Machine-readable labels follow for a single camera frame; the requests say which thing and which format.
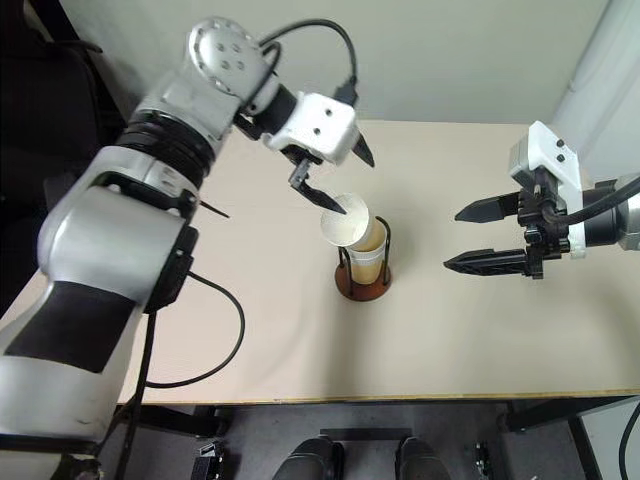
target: shoe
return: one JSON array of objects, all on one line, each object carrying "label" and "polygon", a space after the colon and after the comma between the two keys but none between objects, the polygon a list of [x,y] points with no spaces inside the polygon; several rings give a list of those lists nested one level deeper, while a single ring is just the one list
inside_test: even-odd
[{"label": "shoe", "polygon": [[298,445],[273,480],[342,480],[343,470],[344,447],[322,436]]},{"label": "shoe", "polygon": [[400,442],[396,451],[396,480],[451,480],[433,449],[416,437]]}]

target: paper cup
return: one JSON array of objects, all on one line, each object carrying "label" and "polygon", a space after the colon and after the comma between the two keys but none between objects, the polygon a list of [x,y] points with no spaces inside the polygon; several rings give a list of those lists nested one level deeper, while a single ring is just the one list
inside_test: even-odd
[{"label": "paper cup", "polygon": [[360,285],[370,285],[380,275],[382,262],[384,261],[384,248],[387,243],[387,230],[384,229],[382,242],[374,250],[360,252],[347,248],[347,254],[351,260],[351,278]]},{"label": "paper cup", "polygon": [[320,218],[322,235],[336,247],[357,248],[371,235],[375,219],[364,200],[355,193],[345,193],[334,200],[347,213],[325,210]]}]

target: floor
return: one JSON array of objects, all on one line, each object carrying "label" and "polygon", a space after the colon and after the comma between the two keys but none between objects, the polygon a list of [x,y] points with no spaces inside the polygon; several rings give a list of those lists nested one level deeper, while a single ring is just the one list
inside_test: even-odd
[{"label": "floor", "polygon": [[[264,480],[304,439],[328,428],[411,429],[430,443],[452,479],[477,480],[474,445],[487,441],[495,479],[583,480],[579,460],[566,424],[524,434],[500,435],[497,416],[503,404],[331,404],[269,405],[233,410],[225,436],[230,468],[224,478]],[[112,478],[122,443],[121,426],[105,446],[101,461]],[[190,479],[199,446],[206,441],[141,428],[127,470],[128,479]],[[346,480],[393,479],[398,440],[343,442]]]}]

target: table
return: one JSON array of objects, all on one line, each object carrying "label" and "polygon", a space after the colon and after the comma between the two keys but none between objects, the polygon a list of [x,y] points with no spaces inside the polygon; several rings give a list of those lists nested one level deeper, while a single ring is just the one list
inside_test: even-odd
[{"label": "table", "polygon": [[[617,246],[545,263],[546,278],[482,278],[442,262],[479,248],[522,248],[515,218],[456,223],[473,200],[516,191],[509,148],[525,125],[363,121],[374,170],[350,157],[312,173],[331,194],[360,194],[391,225],[391,289],[370,303],[337,291],[337,250],[321,210],[288,187],[292,165],[234,133],[201,191],[193,271],[244,306],[247,333],[219,374],[147,389],[151,404],[623,395],[640,392],[640,255]],[[36,275],[3,322],[42,291]],[[121,401],[133,392],[146,321]],[[160,311],[149,378],[219,363],[238,332],[234,307],[188,279]]]}]

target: wall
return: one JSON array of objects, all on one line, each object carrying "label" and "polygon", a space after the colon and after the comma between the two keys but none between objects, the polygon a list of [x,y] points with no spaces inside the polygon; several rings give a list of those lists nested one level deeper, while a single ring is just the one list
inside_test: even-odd
[{"label": "wall", "polygon": [[594,180],[640,172],[640,1],[615,0],[553,124]]},{"label": "wall", "polygon": [[[606,0],[62,0],[86,40],[104,50],[103,73],[130,112],[181,56],[186,33],[211,15],[256,35],[308,17],[350,32],[364,118],[455,122],[550,120]],[[339,40],[322,30],[284,42],[292,89],[331,93],[347,73]]]},{"label": "wall", "polygon": [[[603,480],[620,480],[618,467],[618,447],[622,432],[638,401],[626,402],[613,408],[605,408],[582,417],[589,436],[593,454]],[[631,431],[627,444],[627,475],[630,479],[640,478],[640,421]]]}]

